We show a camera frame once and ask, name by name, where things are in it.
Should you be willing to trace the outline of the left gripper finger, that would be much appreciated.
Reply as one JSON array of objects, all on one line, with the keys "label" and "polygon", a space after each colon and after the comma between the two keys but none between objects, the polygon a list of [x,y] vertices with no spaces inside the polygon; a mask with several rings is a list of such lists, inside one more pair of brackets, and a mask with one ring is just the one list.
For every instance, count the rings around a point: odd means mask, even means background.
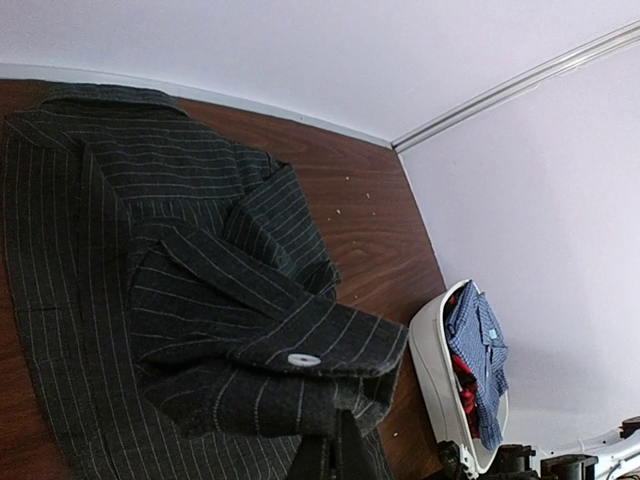
[{"label": "left gripper finger", "polygon": [[370,478],[367,452],[352,413],[339,410],[334,435],[302,437],[289,469],[290,479],[321,480]]}]

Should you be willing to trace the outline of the white plastic bin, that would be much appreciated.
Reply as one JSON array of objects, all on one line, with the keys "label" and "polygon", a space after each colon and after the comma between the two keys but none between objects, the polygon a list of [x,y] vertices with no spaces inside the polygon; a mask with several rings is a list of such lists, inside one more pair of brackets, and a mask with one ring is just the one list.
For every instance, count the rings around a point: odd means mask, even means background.
[{"label": "white plastic bin", "polygon": [[509,394],[507,390],[498,410],[502,443],[494,450],[487,450],[469,431],[443,325],[449,311],[447,303],[453,299],[456,290],[469,281],[482,292],[474,281],[462,280],[419,310],[410,322],[409,349],[437,443],[451,441],[463,447],[477,462],[478,470],[484,473],[504,441],[509,418]]}]

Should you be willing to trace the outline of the black pinstriped long sleeve shirt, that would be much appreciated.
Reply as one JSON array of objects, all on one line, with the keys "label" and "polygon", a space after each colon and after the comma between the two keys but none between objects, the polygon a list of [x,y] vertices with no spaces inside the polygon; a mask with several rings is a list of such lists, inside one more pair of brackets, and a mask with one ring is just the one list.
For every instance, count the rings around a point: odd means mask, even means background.
[{"label": "black pinstriped long sleeve shirt", "polygon": [[4,118],[2,234],[37,398],[78,479],[290,479],[352,413],[369,479],[406,329],[340,304],[291,165],[155,90]]}]

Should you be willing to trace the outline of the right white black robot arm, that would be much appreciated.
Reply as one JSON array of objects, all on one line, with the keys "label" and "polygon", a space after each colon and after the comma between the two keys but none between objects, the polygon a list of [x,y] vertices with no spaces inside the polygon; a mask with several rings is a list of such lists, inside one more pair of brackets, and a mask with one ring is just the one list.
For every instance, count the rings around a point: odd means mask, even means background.
[{"label": "right white black robot arm", "polygon": [[566,446],[501,446],[484,473],[469,452],[454,442],[438,444],[442,469],[433,479],[637,479],[639,418],[624,420],[603,435]]}]

